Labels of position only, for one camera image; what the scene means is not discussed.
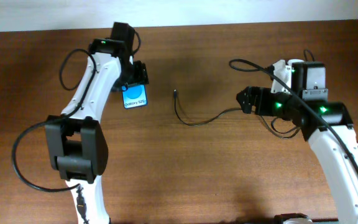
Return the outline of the blue screen smartphone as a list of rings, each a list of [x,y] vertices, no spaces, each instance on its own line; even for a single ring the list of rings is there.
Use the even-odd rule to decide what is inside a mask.
[[[133,109],[148,104],[147,93],[144,85],[137,85],[122,92],[125,109]]]

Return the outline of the white power strip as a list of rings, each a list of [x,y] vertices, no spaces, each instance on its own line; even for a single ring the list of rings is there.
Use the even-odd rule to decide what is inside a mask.
[[[298,63],[298,62],[304,62],[304,60],[301,60],[301,59],[290,59],[290,60],[288,60],[287,65],[288,65],[289,67],[292,67],[292,65],[293,65],[294,63]]]

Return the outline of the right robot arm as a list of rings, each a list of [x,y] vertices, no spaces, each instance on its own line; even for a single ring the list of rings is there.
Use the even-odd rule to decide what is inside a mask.
[[[293,62],[284,76],[248,60],[253,72],[266,73],[278,89],[248,86],[237,94],[242,111],[291,121],[319,160],[340,223],[358,223],[358,144],[346,106],[328,101],[322,62]]]

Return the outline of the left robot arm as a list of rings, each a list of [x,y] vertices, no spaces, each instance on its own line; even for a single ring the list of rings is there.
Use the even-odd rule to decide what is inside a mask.
[[[109,94],[122,94],[125,109],[147,105],[145,64],[135,61],[134,40],[139,35],[129,24],[114,23],[111,35],[89,45],[86,71],[63,120],[49,116],[45,127],[50,163],[73,196],[78,223],[110,223],[103,197],[102,174],[108,163],[108,144],[101,117]]]

